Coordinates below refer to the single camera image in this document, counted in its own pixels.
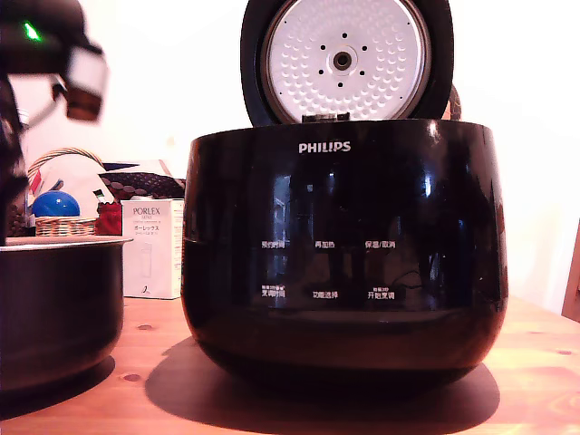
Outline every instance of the black appliance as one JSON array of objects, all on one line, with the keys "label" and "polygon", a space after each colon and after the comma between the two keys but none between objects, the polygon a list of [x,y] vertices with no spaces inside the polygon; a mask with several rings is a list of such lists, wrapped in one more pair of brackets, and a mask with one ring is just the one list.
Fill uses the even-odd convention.
[{"label": "black appliance", "polygon": [[194,140],[183,304],[270,387],[413,392],[477,367],[508,300],[492,132],[444,121],[446,0],[247,6],[255,128]]}]

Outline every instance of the green light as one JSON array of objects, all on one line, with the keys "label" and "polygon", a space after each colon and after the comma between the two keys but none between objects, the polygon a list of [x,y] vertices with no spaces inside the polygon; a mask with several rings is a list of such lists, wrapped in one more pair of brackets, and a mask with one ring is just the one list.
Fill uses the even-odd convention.
[{"label": "green light", "polygon": [[36,29],[34,29],[33,25],[30,23],[24,23],[24,30],[26,31],[26,37],[33,41],[41,42],[43,38],[40,37]]}]

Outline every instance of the wicker basket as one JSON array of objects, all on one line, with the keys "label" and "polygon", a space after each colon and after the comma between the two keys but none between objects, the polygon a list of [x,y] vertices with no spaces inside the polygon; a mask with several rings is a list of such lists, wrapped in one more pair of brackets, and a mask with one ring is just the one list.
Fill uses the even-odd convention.
[{"label": "wicker basket", "polygon": [[37,217],[38,237],[94,236],[97,219],[82,217]]},{"label": "wicker basket", "polygon": [[[65,155],[84,156],[103,166],[101,159],[89,151],[78,148],[63,148],[44,154],[30,166],[28,170],[30,184],[32,184],[36,173],[44,163]],[[94,236],[97,219],[86,217],[37,217],[35,222],[36,235],[38,237]]]}]

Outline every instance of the white box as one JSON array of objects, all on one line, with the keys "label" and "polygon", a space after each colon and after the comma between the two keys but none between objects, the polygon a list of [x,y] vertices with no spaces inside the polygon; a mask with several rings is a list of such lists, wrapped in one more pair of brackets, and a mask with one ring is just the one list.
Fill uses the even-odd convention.
[{"label": "white box", "polygon": [[177,299],[181,293],[183,199],[122,201],[123,293]]}]

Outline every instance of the metal plate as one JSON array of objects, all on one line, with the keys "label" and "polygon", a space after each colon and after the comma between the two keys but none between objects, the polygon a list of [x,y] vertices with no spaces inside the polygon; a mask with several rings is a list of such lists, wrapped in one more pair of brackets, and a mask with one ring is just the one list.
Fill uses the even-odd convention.
[{"label": "metal plate", "polygon": [[408,0],[289,0],[266,35],[266,97],[276,115],[403,118],[430,72],[430,38]]}]

